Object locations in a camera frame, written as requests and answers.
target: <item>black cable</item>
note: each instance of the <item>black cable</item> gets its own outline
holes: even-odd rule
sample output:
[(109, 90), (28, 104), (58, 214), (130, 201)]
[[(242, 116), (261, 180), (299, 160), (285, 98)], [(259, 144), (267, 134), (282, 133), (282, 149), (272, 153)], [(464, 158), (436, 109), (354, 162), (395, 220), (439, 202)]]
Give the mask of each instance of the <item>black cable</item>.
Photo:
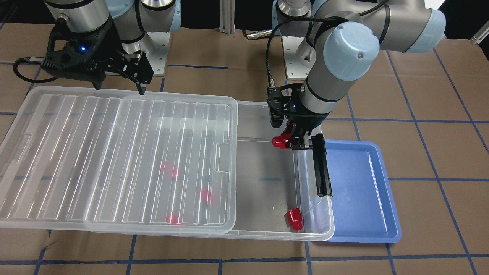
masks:
[(374, 11), (376, 11), (376, 10), (380, 9), (380, 7), (384, 6), (384, 4), (385, 4), (387, 1), (388, 1), (388, 0), (382, 0), (382, 1), (381, 1), (381, 2), (380, 2), (378, 5), (377, 5), (377, 6), (375, 6), (375, 7), (371, 8), (371, 9), (369, 9), (369, 10), (366, 10), (366, 11), (364, 11), (364, 12), (360, 12), (358, 15), (360, 15), (360, 16), (364, 16), (364, 15), (367, 15), (367, 14), (369, 14), (369, 13), (372, 13), (372, 12), (374, 12)]
[[(360, 16), (364, 16), (364, 15), (367, 15), (369, 13), (372, 13), (378, 9), (380, 9), (382, 6), (384, 6), (385, 3), (387, 3), (388, 0), (382, 0), (378, 5), (376, 5), (375, 7), (369, 9), (369, 10), (366, 10), (364, 12), (361, 12), (359, 13), (358, 15)], [(326, 23), (326, 22), (332, 22), (332, 24), (330, 24), (328, 27), (331, 28), (331, 27), (335, 27), (345, 21), (348, 21), (346, 20), (345, 18), (343, 17), (337, 17), (337, 16), (332, 16), (332, 17), (327, 17), (327, 18), (324, 18), (324, 19), (320, 19), (320, 18), (314, 18), (314, 17), (301, 17), (301, 18), (291, 18), (291, 19), (287, 19), (285, 21), (282, 21), (280, 22), (275, 28), (273, 28), (272, 30), (272, 33), (270, 34), (270, 37), (268, 38), (268, 42), (267, 42), (267, 51), (265, 53), (265, 64), (267, 66), (267, 76), (268, 76), (268, 83), (271, 85), (271, 86), (274, 86), (273, 85), (273, 77), (272, 77), (272, 73), (270, 71), (270, 62), (269, 62), (269, 56), (270, 56), (270, 45), (271, 45), (271, 42), (272, 42), (272, 38), (273, 36), (275, 35), (275, 32), (277, 32), (277, 30), (283, 26), (284, 24), (287, 24), (289, 22), (295, 22), (295, 21), (309, 21), (309, 22), (323, 22), (323, 23)]]
[(284, 24), (287, 24), (289, 22), (295, 22), (295, 21), (309, 21), (309, 22), (323, 22), (323, 23), (328, 23), (332, 22), (332, 27), (334, 26), (334, 23), (338, 22), (338, 24), (345, 22), (345, 19), (343, 17), (327, 17), (324, 19), (321, 18), (314, 18), (314, 17), (301, 17), (301, 18), (291, 18), (287, 19), (285, 21), (280, 22), (275, 28), (273, 28), (272, 33), (270, 34), (270, 37), (268, 38), (267, 42), (267, 51), (265, 53), (265, 64), (267, 66), (267, 76), (268, 76), (268, 82), (271, 85), (273, 83), (273, 78), (272, 78), (272, 73), (270, 71), (270, 63), (269, 63), (269, 56), (270, 56), (270, 45), (272, 42), (272, 38), (275, 35), (275, 32), (283, 26)]
[(41, 79), (41, 80), (27, 78), (27, 77), (21, 75), (21, 73), (19, 72), (19, 68), (18, 67), (19, 67), (20, 64), (35, 64), (35, 65), (40, 65), (41, 62), (30, 61), (30, 57), (22, 57), (22, 58), (17, 59), (14, 62), (14, 64), (12, 65), (12, 70), (14, 71), (14, 74), (16, 76), (18, 76), (20, 79), (22, 79), (23, 81), (27, 81), (27, 82), (35, 83), (35, 84), (41, 84), (41, 83), (47, 83), (47, 82), (51, 82), (53, 80), (58, 79), (57, 77), (51, 77), (51, 78), (48, 78), (48, 79)]
[(137, 26), (139, 27), (139, 30), (145, 33), (146, 31), (144, 30), (143, 22), (141, 21), (141, 13), (140, 13), (140, 2), (139, 0), (134, 2), (134, 7), (136, 9), (136, 21), (137, 21)]

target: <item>silver metal connector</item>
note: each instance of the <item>silver metal connector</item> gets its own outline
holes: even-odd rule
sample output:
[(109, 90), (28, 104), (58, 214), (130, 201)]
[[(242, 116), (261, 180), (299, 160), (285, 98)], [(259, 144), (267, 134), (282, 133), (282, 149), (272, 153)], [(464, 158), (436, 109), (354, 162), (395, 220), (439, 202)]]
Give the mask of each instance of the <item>silver metal connector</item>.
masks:
[(489, 21), (487, 21), (484, 26), (476, 33), (472, 38), (470, 39), (470, 42), (474, 45), (477, 45), (486, 38), (486, 36), (489, 34)]
[(68, 15), (64, 14), (64, 13), (60, 13), (60, 15), (58, 16), (58, 18), (63, 18), (66, 22), (69, 21), (69, 17)]
[(261, 31), (246, 34), (246, 39), (255, 40), (255, 39), (259, 39), (259, 38), (263, 38), (263, 37), (268, 37), (268, 36), (270, 36), (270, 34), (272, 34), (271, 29), (261, 30)]

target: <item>ridged plastic lid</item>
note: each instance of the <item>ridged plastic lid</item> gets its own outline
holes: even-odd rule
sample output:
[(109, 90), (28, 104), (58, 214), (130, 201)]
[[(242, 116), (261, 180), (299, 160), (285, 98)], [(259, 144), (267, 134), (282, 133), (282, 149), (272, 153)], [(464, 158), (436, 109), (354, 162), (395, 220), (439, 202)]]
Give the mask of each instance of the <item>ridged plastic lid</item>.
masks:
[(0, 227), (226, 233), (237, 112), (223, 96), (37, 87), (0, 146)]

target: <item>light blue joint cap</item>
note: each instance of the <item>light blue joint cap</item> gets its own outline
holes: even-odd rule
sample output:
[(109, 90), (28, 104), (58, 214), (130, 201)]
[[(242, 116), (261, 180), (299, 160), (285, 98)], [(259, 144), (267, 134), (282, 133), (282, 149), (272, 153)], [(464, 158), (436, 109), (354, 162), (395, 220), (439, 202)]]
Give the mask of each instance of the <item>light blue joint cap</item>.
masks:
[(109, 8), (112, 18), (116, 19), (133, 6), (134, 0), (105, 0), (105, 3)]
[(406, 52), (427, 52), (431, 51), (442, 39), (445, 33), (446, 20), (443, 12), (431, 9), (431, 16), (428, 24), (416, 42)]
[(317, 10), (328, 0), (316, 0), (314, 4), (312, 4), (312, 15), (316, 15)]
[(345, 22), (326, 39), (324, 62), (337, 78), (353, 81), (368, 71), (379, 49), (378, 38), (371, 29), (357, 22)]
[[(272, 4), (272, 29), (274, 29), (278, 25), (278, 16), (277, 16), (277, 0), (275, 0)], [(282, 35), (280, 29), (275, 32), (275, 35)]]
[(175, 1), (177, 2), (175, 3), (175, 13), (173, 14), (173, 21), (172, 21), (172, 25), (170, 26), (170, 32), (179, 31), (181, 25), (181, 16), (182, 16), (181, 4), (180, 4), (180, 0), (175, 0)]

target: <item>metal mounting plate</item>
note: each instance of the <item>metal mounting plate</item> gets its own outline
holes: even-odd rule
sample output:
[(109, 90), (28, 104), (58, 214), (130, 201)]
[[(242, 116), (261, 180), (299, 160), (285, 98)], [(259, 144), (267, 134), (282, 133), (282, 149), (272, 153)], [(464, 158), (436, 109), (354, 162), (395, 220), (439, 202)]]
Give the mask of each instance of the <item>metal mounting plate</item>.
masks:
[(301, 44), (302, 37), (282, 36), (282, 45), (284, 47), (285, 73), (288, 80), (306, 80), (311, 70), (302, 65), (295, 56), (295, 52)]
[[(170, 48), (169, 32), (148, 32), (148, 35), (155, 44), (155, 51), (147, 55), (148, 61), (153, 68), (153, 76), (163, 76), (166, 68), (166, 60), (168, 58), (168, 50)], [(106, 72), (107, 75), (117, 75), (115, 72)]]

